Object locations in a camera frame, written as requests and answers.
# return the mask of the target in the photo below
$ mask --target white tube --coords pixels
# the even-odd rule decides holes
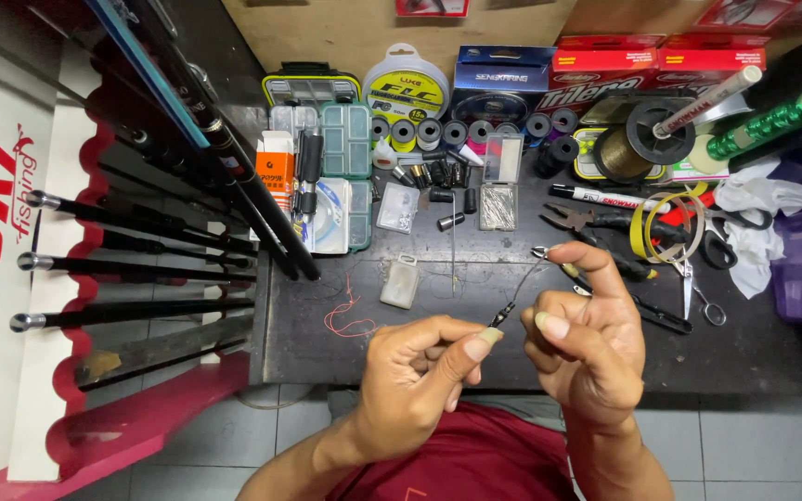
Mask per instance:
[[[658,139],[667,139],[674,131],[695,120],[695,117],[704,111],[717,106],[727,97],[756,84],[762,77],[763,71],[757,66],[745,66],[738,73],[698,96],[692,104],[680,109],[674,116],[656,125],[652,132]]]

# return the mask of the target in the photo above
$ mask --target white tissue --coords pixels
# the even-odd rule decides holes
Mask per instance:
[[[779,210],[785,216],[800,211],[802,185],[766,179],[778,165],[779,160],[773,159],[732,174],[714,190],[717,205],[724,211],[745,211],[742,216],[758,223],[763,218],[749,209],[769,211],[773,216]],[[772,226],[755,230],[727,221],[724,230],[729,234],[727,243],[738,255],[738,263],[729,269],[729,275],[744,297],[750,299],[769,285],[769,262],[784,257],[784,242]]]

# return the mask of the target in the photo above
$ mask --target black table surface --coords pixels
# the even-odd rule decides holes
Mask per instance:
[[[395,183],[386,171],[377,171],[380,191]],[[481,184],[474,169],[472,186]],[[562,175],[556,182],[568,182]],[[375,226],[380,204],[373,204],[373,241],[355,254],[318,257],[323,277],[318,282],[293,282],[278,270],[260,267],[257,325],[253,332],[251,382],[357,384],[361,379],[369,335],[341,337],[325,325],[325,317],[351,296],[357,299],[346,313],[333,316],[337,329],[356,320],[372,319],[378,326],[399,325],[428,315],[448,314],[487,324],[512,299],[518,282],[537,260],[530,249],[572,239],[568,232],[543,222],[537,215],[551,181],[539,179],[523,162],[518,180],[518,229],[513,232],[478,230],[478,214],[467,216],[456,228],[454,273],[451,282],[451,234],[441,233],[436,220],[451,214],[446,203],[430,203],[423,191],[411,234]],[[462,189],[457,191],[462,210]],[[584,211],[602,206],[564,201]],[[627,236],[617,230],[597,233],[615,249],[632,255]],[[412,307],[397,308],[379,301],[388,264],[399,253],[418,258],[420,282]],[[672,334],[643,322],[647,392],[699,394],[802,395],[802,326],[788,325],[776,314],[772,285],[746,300],[728,271],[707,267],[699,256],[691,263],[695,280],[707,299],[719,303],[728,315],[714,326],[699,312],[701,301],[692,295],[691,335]],[[683,311],[683,282],[673,267],[656,265],[660,277],[628,282],[631,292],[671,312]],[[534,302],[541,290],[571,290],[572,282],[556,267],[530,277],[518,295],[513,315],[501,325],[504,339],[482,364],[481,389],[539,390],[534,367],[522,348],[525,331],[518,313]],[[372,324],[352,325],[343,334],[369,330]]]

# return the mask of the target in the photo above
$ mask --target pliers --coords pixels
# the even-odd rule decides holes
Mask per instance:
[[[563,216],[541,214],[540,219],[560,228],[571,230],[577,239],[611,254],[622,276],[629,276],[636,280],[646,280],[658,277],[658,272],[633,259],[628,259],[620,253],[611,249],[608,244],[600,237],[596,236],[593,228],[621,228],[630,227],[630,216],[617,212],[607,214],[594,214],[593,211],[587,213],[577,212],[570,207],[559,203],[545,203],[546,209],[554,211]],[[657,236],[668,240],[671,243],[683,244],[688,241],[689,235],[681,227],[666,225],[660,221],[652,222],[652,236]]]

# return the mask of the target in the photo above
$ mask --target black scissors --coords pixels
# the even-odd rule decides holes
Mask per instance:
[[[698,250],[708,265],[717,269],[729,269],[738,263],[738,255],[732,245],[726,242],[723,233],[717,229],[714,219],[724,219],[746,228],[765,230],[772,225],[773,215],[769,211],[758,211],[763,218],[761,223],[755,223],[745,218],[741,211],[704,210],[704,236],[701,237],[701,244],[698,246]]]

